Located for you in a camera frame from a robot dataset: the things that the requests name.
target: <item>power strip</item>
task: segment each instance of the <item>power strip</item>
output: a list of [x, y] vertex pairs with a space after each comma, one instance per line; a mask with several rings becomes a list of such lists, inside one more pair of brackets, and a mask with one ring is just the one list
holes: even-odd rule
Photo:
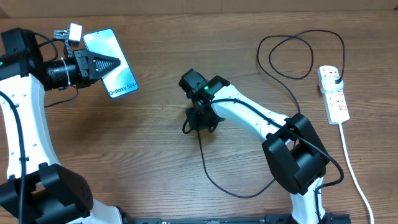
[[366, 205], [366, 208], [368, 209], [370, 224], [373, 224], [374, 218], [372, 208], [368, 200], [366, 199], [365, 194], [363, 194], [361, 187], [358, 184], [358, 181], [356, 180], [354, 170], [348, 157], [348, 151], [342, 125], [343, 122], [349, 120], [347, 102], [343, 93], [343, 84], [339, 85], [332, 82], [336, 77], [338, 77], [338, 75], [339, 73], [336, 67], [330, 65], [321, 66], [318, 69], [319, 87], [322, 92], [323, 102], [325, 104], [326, 115], [328, 117], [329, 124], [338, 124], [341, 135], [341, 143], [343, 144], [344, 156], [346, 158], [348, 170], [353, 177], [355, 187], [357, 188]]
[[[321, 66], [318, 69], [319, 85], [322, 91], [323, 80], [331, 80], [332, 78], [339, 77], [338, 69], [330, 65]], [[324, 93], [322, 91], [323, 102], [325, 104], [326, 115], [329, 124], [343, 123], [349, 120], [347, 102], [343, 90], [334, 89]]]

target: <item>plug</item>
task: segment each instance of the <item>plug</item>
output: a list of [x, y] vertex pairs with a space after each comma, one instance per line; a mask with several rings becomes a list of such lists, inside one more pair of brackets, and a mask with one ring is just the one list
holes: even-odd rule
[[324, 65], [318, 69], [319, 88], [322, 93], [332, 93], [334, 91], [342, 90], [344, 81], [337, 83], [340, 79], [338, 69], [330, 65]]

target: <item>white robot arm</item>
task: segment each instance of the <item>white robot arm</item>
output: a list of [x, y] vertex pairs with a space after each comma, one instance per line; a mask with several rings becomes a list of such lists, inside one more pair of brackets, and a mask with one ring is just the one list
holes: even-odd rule
[[[76, 41], [72, 24], [61, 33], [68, 48]], [[60, 90], [69, 85], [90, 86], [120, 64], [117, 58], [94, 54], [87, 50], [67, 51], [67, 59], [43, 62], [36, 33], [16, 28], [2, 33], [6, 55], [0, 58], [0, 91], [11, 102], [0, 98], [9, 146], [8, 182], [0, 185], [0, 205], [19, 217], [19, 203], [23, 204], [23, 223], [90, 223], [127, 224], [129, 217], [121, 209], [93, 199], [87, 181], [61, 166], [49, 135], [44, 113], [45, 91]], [[109, 67], [99, 70], [93, 58], [109, 61]], [[11, 106], [16, 107], [22, 127], [26, 172], [22, 184], [21, 153], [17, 121]], [[44, 190], [34, 192], [37, 185]], [[25, 188], [24, 200], [20, 190]]]
[[[307, 118], [296, 114], [289, 119], [286, 115], [267, 110], [245, 97], [223, 78], [214, 77], [207, 81], [194, 70], [188, 71], [180, 80], [179, 85], [187, 97], [193, 101], [193, 109], [187, 110], [187, 120], [192, 129], [211, 129], [224, 119], [238, 124], [262, 143], [272, 175], [283, 188], [290, 192], [293, 207], [291, 217], [299, 224], [316, 224], [318, 211], [321, 219], [325, 216], [320, 194], [317, 195], [318, 203], [315, 201], [315, 189], [322, 184], [328, 161], [316, 152], [310, 153], [308, 148], [301, 143], [290, 152], [285, 147], [290, 139], [280, 130], [281, 126], [287, 125], [289, 128], [297, 129], [299, 135], [304, 133], [316, 136]], [[242, 103], [223, 101], [223, 99], [237, 99]], [[270, 124], [243, 103], [266, 115], [279, 127]], [[319, 148], [324, 148], [320, 140], [316, 139], [318, 136], [315, 136], [312, 143], [316, 143]]]
[[[285, 119], [288, 116], [278, 114], [270, 110], [265, 109], [261, 105], [253, 102], [249, 98], [241, 94], [235, 86], [229, 84], [218, 90], [214, 94], [212, 100], [220, 100], [226, 98], [236, 98], [260, 111], [262, 114], [266, 114], [267, 117], [273, 119], [277, 124], [285, 125]], [[240, 127], [245, 129], [248, 133], [254, 136], [260, 143], [263, 143], [267, 139], [268, 134], [275, 134], [279, 128], [268, 123], [257, 113], [253, 112], [247, 106], [233, 102], [220, 102], [211, 105], [213, 111], [220, 117], [230, 120]], [[322, 184], [323, 177], [319, 177], [308, 187], [308, 192], [304, 195], [300, 193], [290, 194], [292, 199], [292, 217], [298, 224], [306, 223], [318, 223], [316, 203], [315, 203], [315, 188]], [[320, 216], [323, 218], [325, 215], [325, 209], [322, 207], [322, 197], [318, 194], [318, 206]]]

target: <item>phone screen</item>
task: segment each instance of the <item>phone screen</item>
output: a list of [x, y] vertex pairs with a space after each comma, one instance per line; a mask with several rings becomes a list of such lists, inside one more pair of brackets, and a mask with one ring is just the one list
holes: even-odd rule
[[116, 98], [138, 89], [136, 79], [112, 29], [85, 34], [83, 41], [90, 52], [120, 59], [120, 66], [102, 77], [102, 82], [110, 98]]

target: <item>electrical socket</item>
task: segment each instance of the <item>electrical socket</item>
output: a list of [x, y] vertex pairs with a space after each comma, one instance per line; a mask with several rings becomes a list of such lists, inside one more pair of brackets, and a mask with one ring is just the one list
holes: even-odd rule
[[340, 78], [338, 69], [331, 65], [324, 65], [318, 69], [319, 87], [322, 93], [332, 93], [334, 91], [342, 90], [344, 81], [336, 83]]
[[339, 77], [338, 69], [330, 65], [321, 66], [318, 69], [318, 77], [329, 124], [338, 124], [349, 120], [343, 84], [323, 85], [325, 82], [331, 79], [336, 80], [336, 78]]

